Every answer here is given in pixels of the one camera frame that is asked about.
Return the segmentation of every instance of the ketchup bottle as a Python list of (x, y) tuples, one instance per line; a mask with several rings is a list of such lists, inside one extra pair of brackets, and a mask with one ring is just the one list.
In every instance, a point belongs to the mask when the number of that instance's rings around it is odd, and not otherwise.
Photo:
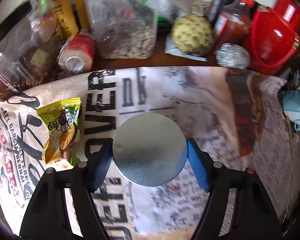
[(224, 6), (214, 26), (216, 43), (213, 53), (220, 49), (223, 43), (240, 45), (251, 27), (250, 7), (254, 0), (235, 0), (232, 4)]

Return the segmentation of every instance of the green and yellow wrapper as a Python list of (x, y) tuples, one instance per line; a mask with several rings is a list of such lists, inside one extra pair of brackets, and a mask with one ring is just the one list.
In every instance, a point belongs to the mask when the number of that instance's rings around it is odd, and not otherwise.
[(76, 143), (80, 138), (80, 110), (80, 98), (60, 100), (37, 110), (38, 116), (49, 131), (49, 139), (42, 150), (42, 160), (46, 166), (58, 166), (56, 170), (62, 170), (72, 168), (67, 162), (72, 166), (79, 163), (80, 160), (76, 157)]

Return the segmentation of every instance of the silver foil wrapper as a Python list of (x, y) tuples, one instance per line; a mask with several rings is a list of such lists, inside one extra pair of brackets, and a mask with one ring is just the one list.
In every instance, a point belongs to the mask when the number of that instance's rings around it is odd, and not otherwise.
[(245, 69), (250, 64), (250, 55), (245, 48), (224, 43), (216, 53), (217, 63), (222, 67)]

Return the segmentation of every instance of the gray circular object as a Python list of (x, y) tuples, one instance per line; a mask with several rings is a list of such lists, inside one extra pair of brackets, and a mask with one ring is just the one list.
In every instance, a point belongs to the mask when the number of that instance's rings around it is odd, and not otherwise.
[(136, 115), (117, 131), (113, 158), (129, 181), (157, 187), (173, 180), (187, 159), (186, 138), (178, 125), (161, 114)]
[(220, 163), (220, 162), (215, 162), (215, 163), (213, 163), (213, 166), (214, 166), (215, 168), (217, 168), (217, 169), (220, 169), (220, 168), (222, 167), (222, 163)]
[(47, 169), (46, 169), (46, 173), (47, 173), (47, 174), (53, 173), (53, 168), (47, 168)]
[(78, 167), (79, 167), (79, 168), (84, 168), (85, 166), (87, 166), (87, 163), (86, 163), (86, 162), (79, 162), (79, 163), (78, 163)]

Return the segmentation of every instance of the screw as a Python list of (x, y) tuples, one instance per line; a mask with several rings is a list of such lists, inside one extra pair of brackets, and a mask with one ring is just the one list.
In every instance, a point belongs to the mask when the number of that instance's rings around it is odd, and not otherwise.
[(222, 163), (221, 163), (221, 162), (215, 162), (215, 163), (213, 163), (213, 166), (214, 166), (215, 168), (220, 169), (220, 168), (222, 167)]
[(79, 168), (84, 168), (85, 166), (87, 166), (87, 163), (86, 163), (86, 162), (79, 162), (79, 163), (78, 163), (78, 167), (79, 167)]
[(247, 168), (247, 173), (254, 174), (256, 171), (253, 168)]
[(46, 173), (47, 173), (47, 174), (53, 173), (53, 168), (47, 168), (47, 169), (46, 169)]

